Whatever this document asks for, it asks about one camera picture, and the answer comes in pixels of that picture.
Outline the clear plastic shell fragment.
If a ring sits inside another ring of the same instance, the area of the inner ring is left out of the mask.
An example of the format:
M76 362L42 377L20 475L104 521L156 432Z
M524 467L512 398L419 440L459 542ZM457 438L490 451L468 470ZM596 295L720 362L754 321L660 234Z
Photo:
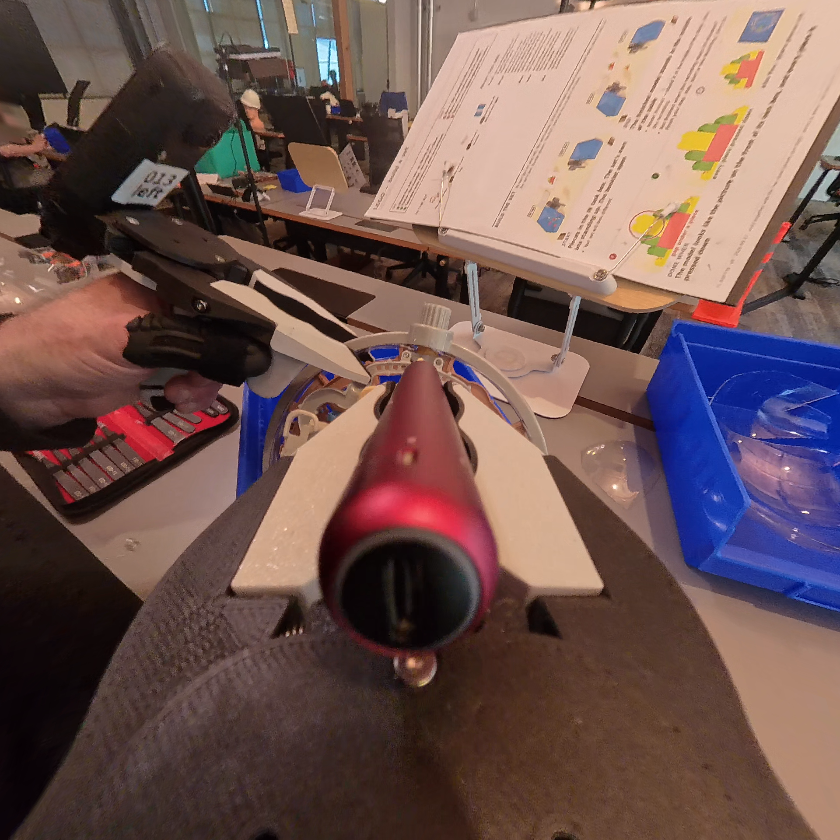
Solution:
M581 467L596 487L624 509L657 484L661 470L639 444L617 440L596 444L581 452Z

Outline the blue plastic bin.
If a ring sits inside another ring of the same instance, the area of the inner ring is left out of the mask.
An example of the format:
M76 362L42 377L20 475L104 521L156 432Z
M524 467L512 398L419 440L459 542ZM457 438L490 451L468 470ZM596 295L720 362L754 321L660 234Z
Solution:
M462 358L449 353L437 354L434 364L442 382L458 382L468 387L479 399L484 400L502 419L508 417L501 411L500 403L514 392L511 384L498 387L501 374L495 381L475 371ZM301 417L305 437L311 437L330 424L362 395L362 386L346 377L319 371L312 366L302 370L284 391L275 397L254 393L243 386L240 410L238 445L238 496L250 488L266 469L282 456L291 456L294 444L287 444L287 437L300 433L296 420Z
M838 348L675 322L647 386L688 566L837 612L838 557L801 549L748 517L750 498L711 411L734 375L773 371L838 390Z

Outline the person's left hand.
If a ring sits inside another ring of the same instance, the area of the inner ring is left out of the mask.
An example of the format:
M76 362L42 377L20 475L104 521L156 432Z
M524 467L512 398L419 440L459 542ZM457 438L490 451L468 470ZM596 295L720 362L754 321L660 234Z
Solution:
M162 311L152 290L114 274L10 318L1 328L2 413L43 429L132 404L157 371L124 359L127 325Z

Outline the wooden pillar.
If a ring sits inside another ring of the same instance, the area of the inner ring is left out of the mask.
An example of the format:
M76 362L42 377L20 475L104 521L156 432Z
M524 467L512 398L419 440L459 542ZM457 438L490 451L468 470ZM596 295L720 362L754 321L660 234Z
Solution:
M340 98L355 100L353 55L351 45L351 21L347 1L331 1L332 23L334 36L337 41L339 60L339 89Z

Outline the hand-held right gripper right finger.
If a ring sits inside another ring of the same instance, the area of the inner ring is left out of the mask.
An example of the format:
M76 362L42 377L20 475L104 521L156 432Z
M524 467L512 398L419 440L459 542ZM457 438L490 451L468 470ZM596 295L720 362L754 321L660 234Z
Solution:
M459 429L477 456L476 485L501 568L527 598L598 596L603 581L542 451L459 384Z

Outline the green tote bag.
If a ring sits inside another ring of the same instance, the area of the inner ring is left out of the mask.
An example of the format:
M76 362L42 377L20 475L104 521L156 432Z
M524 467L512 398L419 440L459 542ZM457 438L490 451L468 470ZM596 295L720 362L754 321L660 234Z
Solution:
M223 179L232 177L247 170L245 157L248 157L251 170L259 172L260 166L253 134L245 121L240 121L239 125L247 154L244 153L239 129L235 126L231 127L222 135L220 141L195 164L194 170L197 174L218 174Z

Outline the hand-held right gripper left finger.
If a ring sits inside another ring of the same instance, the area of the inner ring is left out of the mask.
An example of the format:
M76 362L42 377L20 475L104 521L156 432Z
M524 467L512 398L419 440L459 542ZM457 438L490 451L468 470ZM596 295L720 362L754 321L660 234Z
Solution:
M232 580L236 595L293 596L308 607L322 598L319 546L324 529L375 430L385 385L362 398L301 446Z

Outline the red electric screwdriver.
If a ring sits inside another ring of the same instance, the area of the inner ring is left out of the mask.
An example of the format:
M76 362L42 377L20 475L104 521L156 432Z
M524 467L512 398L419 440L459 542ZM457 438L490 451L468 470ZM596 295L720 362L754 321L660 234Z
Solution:
M435 652L490 609L497 541L432 362L394 384L323 532L318 575L336 623L391 657Z

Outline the printed instruction sheet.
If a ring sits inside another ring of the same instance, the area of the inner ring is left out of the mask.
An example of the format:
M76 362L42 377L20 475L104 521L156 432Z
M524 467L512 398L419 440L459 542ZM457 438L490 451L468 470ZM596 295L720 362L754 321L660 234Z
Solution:
M729 302L838 120L838 2L656 2L461 34L367 217L603 294Z

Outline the small wooden book stand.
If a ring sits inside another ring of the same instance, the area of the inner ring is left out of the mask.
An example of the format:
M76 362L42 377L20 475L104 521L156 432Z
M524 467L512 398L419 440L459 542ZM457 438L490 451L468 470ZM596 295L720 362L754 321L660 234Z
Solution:
M351 144L341 154L326 145L291 142L287 145L292 162L309 196L302 216L331 221L342 215L334 206L335 197L367 181Z

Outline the plastic marble maze toy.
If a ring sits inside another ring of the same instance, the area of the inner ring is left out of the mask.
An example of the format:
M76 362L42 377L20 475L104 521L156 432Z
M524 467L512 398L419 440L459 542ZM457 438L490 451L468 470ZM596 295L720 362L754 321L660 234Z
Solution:
M350 341L350 350L369 374L367 385L355 383L345 374L305 366L272 408L262 439L259 473L265 473L281 458L293 457L367 393L383 387L374 409L374 416L379 418L385 399L407 369L420 361L430 363L436 371L465 446L472 446L474 453L478 440L467 429L467 413L473 407L483 406L541 455L547 455L542 428L525 396L497 365L456 339L449 324L451 317L449 308L428 303L407 330L371 333Z

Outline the long grey background table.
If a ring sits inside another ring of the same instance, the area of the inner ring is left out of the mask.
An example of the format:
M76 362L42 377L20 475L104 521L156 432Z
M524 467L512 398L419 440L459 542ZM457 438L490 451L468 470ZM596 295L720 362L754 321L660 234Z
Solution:
M277 189L267 201L259 201L265 220L285 225L299 256L326 261L326 248L335 246L370 257L395 259L409 266L417 262L436 267L449 264L449 257L436 255L411 228L367 218L365 213L374 199L371 194L358 188L336 193L332 210L339 215L331 219L304 217L308 197L309 194Z

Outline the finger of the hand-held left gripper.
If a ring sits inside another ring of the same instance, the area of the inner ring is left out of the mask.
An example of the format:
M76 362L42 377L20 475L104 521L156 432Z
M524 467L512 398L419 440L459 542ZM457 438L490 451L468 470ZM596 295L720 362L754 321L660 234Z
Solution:
M347 342L356 338L355 333L329 311L263 269L252 272L251 287L280 311L307 323L331 340Z
M217 280L211 288L257 312L272 323L269 328L269 367L248 374L248 385L288 385L306 365L349 381L368 385L371 376L347 342L339 342L277 309L254 288L230 280Z

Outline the person's left forearm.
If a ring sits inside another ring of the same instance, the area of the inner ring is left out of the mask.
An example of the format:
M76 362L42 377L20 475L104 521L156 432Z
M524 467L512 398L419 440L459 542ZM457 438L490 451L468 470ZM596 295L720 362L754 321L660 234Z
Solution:
M27 452L83 447L96 436L98 420L93 417L74 419L58 426L25 427L1 412L1 451Z

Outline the clear plastic dome shell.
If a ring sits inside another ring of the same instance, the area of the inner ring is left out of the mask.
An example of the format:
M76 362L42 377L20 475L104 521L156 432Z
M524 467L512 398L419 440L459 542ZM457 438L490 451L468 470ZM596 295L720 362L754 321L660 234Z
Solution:
M750 498L749 519L801 549L838 557L838 390L752 371L723 382L710 408Z

